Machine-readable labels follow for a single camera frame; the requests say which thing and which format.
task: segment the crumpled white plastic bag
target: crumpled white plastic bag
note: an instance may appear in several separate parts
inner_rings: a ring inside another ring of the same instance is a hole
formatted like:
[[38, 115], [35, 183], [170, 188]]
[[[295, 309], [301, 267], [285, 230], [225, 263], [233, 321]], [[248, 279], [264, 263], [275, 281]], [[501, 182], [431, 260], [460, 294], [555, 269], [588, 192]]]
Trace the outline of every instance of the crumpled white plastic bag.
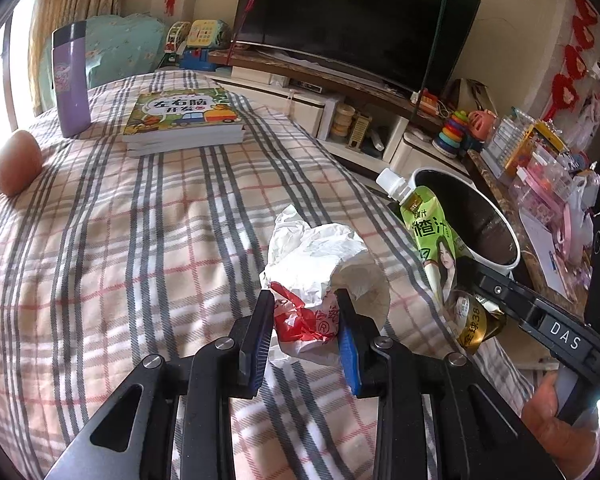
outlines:
[[389, 283], [362, 238], [342, 224], [311, 228], [292, 205], [276, 218], [260, 284], [276, 298], [269, 351], [275, 365], [287, 356], [338, 365], [338, 288], [378, 329], [389, 312]]

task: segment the window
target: window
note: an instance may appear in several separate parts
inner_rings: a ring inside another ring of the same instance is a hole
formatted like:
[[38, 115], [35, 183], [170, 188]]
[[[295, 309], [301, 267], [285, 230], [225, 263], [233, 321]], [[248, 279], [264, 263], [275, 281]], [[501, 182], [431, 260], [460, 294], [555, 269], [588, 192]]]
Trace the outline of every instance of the window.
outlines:
[[0, 148], [33, 120], [29, 92], [29, 29], [36, 0], [20, 0], [0, 29]]

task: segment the marble countertop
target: marble countertop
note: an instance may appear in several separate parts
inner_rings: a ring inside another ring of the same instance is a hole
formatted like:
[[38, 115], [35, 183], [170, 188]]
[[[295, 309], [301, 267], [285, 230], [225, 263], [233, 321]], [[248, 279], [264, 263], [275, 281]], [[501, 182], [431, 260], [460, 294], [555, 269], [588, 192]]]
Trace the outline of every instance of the marble countertop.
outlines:
[[469, 171], [469, 175], [474, 178], [474, 181], [476, 173], [480, 175], [486, 186], [489, 188], [489, 191], [491, 191], [491, 195], [493, 195], [495, 198], [503, 215], [513, 227], [513, 231], [518, 238], [518, 243], [520, 244], [520, 251], [522, 254], [520, 264], [524, 264], [526, 266], [529, 278], [533, 284], [533, 290], [535, 290], [541, 296], [547, 298], [552, 303], [562, 307], [570, 314], [583, 319], [584, 307], [587, 303], [587, 291], [580, 286], [577, 287], [577, 301], [572, 303], [562, 295], [555, 292], [552, 288], [549, 288], [549, 286], [546, 284], [544, 273], [542, 272], [538, 257], [536, 256], [534, 248], [531, 245], [531, 241], [529, 240], [525, 228], [520, 221], [518, 209], [509, 198], [507, 188], [498, 181], [493, 173], [491, 173], [491, 170], [482, 160], [482, 157], [479, 153], [474, 152], [474, 150], [469, 150], [467, 155], [468, 156], [463, 159], [463, 163]]

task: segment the drawer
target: drawer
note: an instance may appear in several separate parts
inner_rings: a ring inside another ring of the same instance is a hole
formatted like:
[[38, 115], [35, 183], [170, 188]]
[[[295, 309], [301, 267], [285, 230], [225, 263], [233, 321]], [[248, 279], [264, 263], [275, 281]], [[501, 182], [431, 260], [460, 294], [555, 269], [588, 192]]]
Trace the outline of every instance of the drawer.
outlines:
[[[222, 86], [229, 92], [240, 94], [247, 99], [265, 105], [285, 114], [289, 107], [289, 99], [284, 96], [275, 95], [268, 92], [260, 92], [253, 88], [245, 88], [243, 86], [234, 86], [231, 83], [221, 82]], [[322, 107], [312, 106], [298, 101], [291, 103], [291, 120], [300, 124], [309, 134], [316, 136], [320, 119], [322, 118]]]

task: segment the human hand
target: human hand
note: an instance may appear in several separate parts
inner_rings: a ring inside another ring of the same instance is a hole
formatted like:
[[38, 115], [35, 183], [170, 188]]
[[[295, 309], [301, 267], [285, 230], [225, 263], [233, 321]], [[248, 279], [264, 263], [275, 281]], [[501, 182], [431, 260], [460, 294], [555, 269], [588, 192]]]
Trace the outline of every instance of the human hand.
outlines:
[[555, 417], [558, 397], [555, 393], [557, 372], [548, 373], [522, 408], [522, 422], [544, 450], [551, 455], [567, 480], [581, 475], [596, 453], [596, 434], [589, 428], [572, 428]]

